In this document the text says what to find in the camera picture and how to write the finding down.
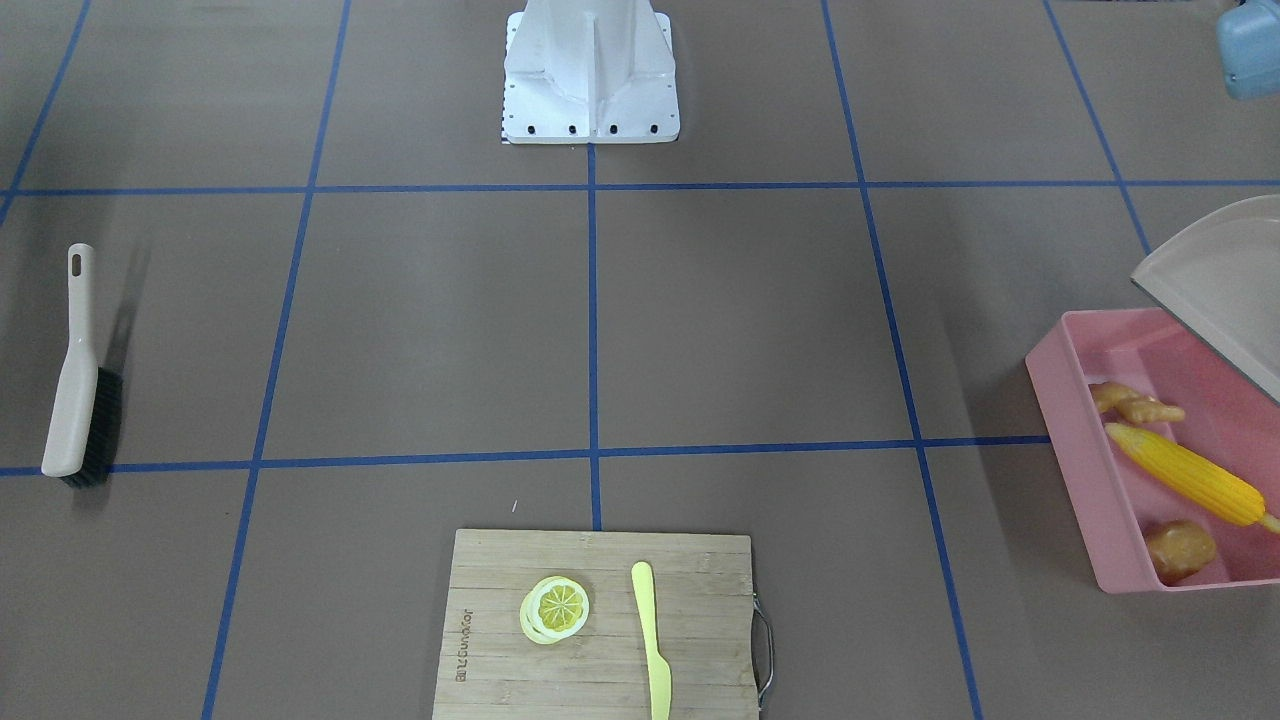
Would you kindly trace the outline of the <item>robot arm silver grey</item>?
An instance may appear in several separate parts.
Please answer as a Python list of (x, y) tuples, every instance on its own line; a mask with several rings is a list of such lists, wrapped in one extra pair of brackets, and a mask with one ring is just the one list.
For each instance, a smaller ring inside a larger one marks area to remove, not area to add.
[(1230, 99), (1245, 101), (1277, 95), (1277, 1), (1239, 1), (1217, 19), (1216, 38)]

